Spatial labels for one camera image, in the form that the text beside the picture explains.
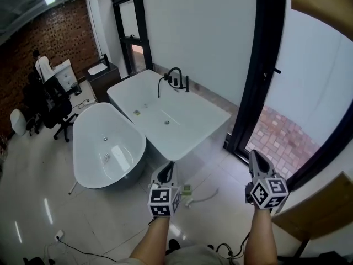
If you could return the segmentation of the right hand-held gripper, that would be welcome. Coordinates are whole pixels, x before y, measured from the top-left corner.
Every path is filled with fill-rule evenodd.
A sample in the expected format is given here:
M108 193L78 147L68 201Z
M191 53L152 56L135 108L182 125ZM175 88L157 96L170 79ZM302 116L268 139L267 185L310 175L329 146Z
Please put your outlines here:
M274 170L270 159L257 150L251 150L249 172L254 175L245 186L246 203L251 203L259 209L272 209L280 206L288 197L286 180Z

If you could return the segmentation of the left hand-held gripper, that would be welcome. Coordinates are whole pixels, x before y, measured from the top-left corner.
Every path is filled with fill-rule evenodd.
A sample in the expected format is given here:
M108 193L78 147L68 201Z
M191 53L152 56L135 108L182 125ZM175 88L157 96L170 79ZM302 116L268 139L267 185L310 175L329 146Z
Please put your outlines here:
M175 162L169 161L153 172L148 197L148 208L152 217L173 216L181 202L178 175L174 173L174 169ZM161 183L157 178L160 173L171 176L171 180L167 183Z

